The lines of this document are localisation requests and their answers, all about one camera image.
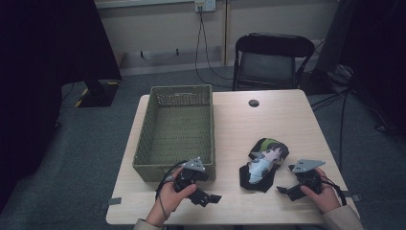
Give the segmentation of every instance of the plastic storage basket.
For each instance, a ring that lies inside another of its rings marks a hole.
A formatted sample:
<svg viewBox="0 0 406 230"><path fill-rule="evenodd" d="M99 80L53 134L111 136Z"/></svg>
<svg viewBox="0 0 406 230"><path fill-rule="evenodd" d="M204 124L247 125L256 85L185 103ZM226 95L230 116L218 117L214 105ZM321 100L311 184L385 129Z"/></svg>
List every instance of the plastic storage basket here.
<svg viewBox="0 0 406 230"><path fill-rule="evenodd" d="M211 86L152 87L134 170L146 182L161 181L175 163L196 157L215 180Z"/></svg>

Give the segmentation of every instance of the person's right hand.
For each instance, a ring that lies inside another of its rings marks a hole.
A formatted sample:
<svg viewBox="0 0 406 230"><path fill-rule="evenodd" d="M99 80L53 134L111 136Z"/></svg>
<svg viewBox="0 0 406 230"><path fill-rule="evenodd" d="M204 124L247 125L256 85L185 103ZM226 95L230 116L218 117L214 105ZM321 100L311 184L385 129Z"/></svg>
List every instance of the person's right hand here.
<svg viewBox="0 0 406 230"><path fill-rule="evenodd" d="M322 180L327 181L324 171L319 168L315 170L321 176ZM320 194L314 193L305 185L301 186L301 191L311 200L313 200L322 213L328 213L329 211L341 207L334 189L328 184L322 183L322 192Z"/></svg>

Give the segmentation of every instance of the sleeve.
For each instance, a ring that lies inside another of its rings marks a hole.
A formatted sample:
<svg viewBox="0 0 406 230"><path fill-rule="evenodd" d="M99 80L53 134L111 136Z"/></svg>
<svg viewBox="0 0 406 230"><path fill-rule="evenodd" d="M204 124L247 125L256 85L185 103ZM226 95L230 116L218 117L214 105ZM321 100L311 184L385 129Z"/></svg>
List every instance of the sleeve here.
<svg viewBox="0 0 406 230"><path fill-rule="evenodd" d="M330 230L361 230L364 227L358 215L349 205L334 209L323 214L323 219Z"/></svg>
<svg viewBox="0 0 406 230"><path fill-rule="evenodd" d="M135 223L134 230L161 230L162 228L155 227L145 222L143 219L138 219Z"/></svg>

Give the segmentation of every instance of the person's left hand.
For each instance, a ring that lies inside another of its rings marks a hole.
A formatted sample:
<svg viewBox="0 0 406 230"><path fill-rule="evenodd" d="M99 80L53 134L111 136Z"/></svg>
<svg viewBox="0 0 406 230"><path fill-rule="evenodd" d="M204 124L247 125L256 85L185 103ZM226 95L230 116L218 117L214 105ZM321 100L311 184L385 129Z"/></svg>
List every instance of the person's left hand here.
<svg viewBox="0 0 406 230"><path fill-rule="evenodd" d="M175 172L173 172L172 177L176 178L181 171L182 168L177 169ZM169 218L170 213L175 211L180 202L184 198L194 193L194 191L196 191L195 184L191 184L184 190L176 193L173 188L172 181L165 183L160 194L158 195L158 198L155 200L155 204L146 218L146 222L156 227L162 227L167 218Z"/></svg>

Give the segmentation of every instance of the wooden table top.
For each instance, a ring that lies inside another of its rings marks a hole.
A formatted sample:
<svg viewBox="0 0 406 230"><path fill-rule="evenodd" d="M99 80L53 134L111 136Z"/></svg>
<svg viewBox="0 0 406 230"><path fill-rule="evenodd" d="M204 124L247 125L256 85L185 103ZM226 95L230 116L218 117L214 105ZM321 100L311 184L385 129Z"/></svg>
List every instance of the wooden table top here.
<svg viewBox="0 0 406 230"><path fill-rule="evenodd" d="M251 107L250 100L259 101ZM154 203L158 183L146 183L132 168L148 95L139 103L128 138L123 162L112 198L121 204L110 205L106 220L110 224L134 224L144 219ZM321 167L343 191L347 186L338 171L326 139L301 90L214 92L214 138L216 181L197 182L209 195L222 196L217 204L205 208L182 201L166 224L317 224L319 210L307 197L291 201L276 186L298 184L287 166L299 159L324 160ZM238 169L250 159L248 153L261 138L273 138L287 145L289 155L276 171L274 185L267 191L252 192L239 186ZM355 211L351 198L347 203Z"/></svg>

